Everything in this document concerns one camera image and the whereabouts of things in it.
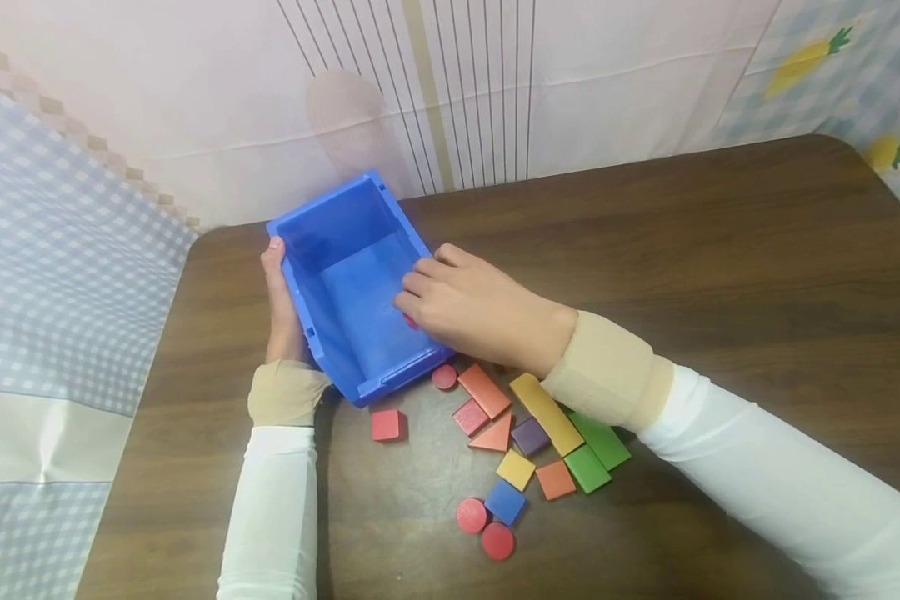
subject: white wall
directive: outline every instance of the white wall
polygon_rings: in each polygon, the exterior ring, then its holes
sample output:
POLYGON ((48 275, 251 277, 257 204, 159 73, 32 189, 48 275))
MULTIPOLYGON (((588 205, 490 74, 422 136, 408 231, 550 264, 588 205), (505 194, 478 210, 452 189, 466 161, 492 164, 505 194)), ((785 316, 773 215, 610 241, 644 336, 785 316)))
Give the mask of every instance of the white wall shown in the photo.
POLYGON ((218 225, 269 219, 367 166, 413 196, 501 183, 504 153, 511 181, 705 147, 778 4, 520 0, 518 15, 516 0, 470 0, 451 15, 440 0, 435 15, 425 0, 318 1, 284 2, 298 45, 276 0, 4 0, 0 50, 218 225), (341 64, 364 81, 325 73, 341 64))

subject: pineapple print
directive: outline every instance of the pineapple print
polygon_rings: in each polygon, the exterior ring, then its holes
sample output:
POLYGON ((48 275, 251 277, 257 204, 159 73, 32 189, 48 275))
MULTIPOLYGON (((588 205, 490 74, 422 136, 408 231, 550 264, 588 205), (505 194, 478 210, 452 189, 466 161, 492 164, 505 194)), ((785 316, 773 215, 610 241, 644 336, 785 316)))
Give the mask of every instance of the pineapple print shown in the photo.
POLYGON ((850 43, 851 31, 853 31, 853 27, 841 27, 841 30, 837 32, 836 36, 831 37, 829 42, 827 39, 818 39, 786 57, 785 61, 781 62, 777 70, 773 72, 773 77, 764 90, 764 99, 772 98, 790 88, 817 68, 824 58, 840 52, 843 46, 850 43))
POLYGON ((867 150, 867 164, 878 173, 900 170, 900 138, 884 133, 867 150))

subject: white sleeve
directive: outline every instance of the white sleeve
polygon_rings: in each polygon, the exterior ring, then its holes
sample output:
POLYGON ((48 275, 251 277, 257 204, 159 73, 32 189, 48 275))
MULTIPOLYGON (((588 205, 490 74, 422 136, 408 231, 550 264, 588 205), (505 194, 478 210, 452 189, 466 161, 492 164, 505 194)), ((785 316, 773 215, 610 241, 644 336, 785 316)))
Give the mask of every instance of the white sleeve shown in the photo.
POLYGON ((900 492, 885 482, 685 367, 639 437, 825 592, 900 599, 900 492))
POLYGON ((312 427, 255 427, 230 513, 217 598, 317 598, 312 427))

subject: blue cube block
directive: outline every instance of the blue cube block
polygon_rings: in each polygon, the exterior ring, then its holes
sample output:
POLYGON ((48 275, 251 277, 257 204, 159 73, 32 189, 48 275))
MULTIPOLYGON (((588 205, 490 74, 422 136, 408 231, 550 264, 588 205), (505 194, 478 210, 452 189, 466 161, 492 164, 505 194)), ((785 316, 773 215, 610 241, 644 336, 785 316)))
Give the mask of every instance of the blue cube block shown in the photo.
POLYGON ((517 488, 509 485, 505 480, 497 479, 490 488, 487 501, 483 502, 483 506, 486 506, 487 510, 494 517, 499 518, 502 523, 512 527, 526 503, 527 499, 517 488))
POLYGON ((453 355, 393 308, 404 274, 430 251, 376 171, 267 223, 313 360, 356 406, 453 355))

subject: beige wrist wrap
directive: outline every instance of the beige wrist wrap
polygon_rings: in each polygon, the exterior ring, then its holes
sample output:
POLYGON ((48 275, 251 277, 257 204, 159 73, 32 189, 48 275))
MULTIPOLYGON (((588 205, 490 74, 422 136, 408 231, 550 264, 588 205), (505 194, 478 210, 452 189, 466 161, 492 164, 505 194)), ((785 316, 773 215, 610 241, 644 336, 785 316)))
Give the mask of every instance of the beige wrist wrap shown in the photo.
POLYGON ((656 421, 673 383, 673 363, 613 321, 580 311, 544 389, 603 423, 640 431, 656 421))
POLYGON ((253 426, 313 427, 313 409, 330 380, 305 362, 275 360, 257 367, 247 398, 253 426))

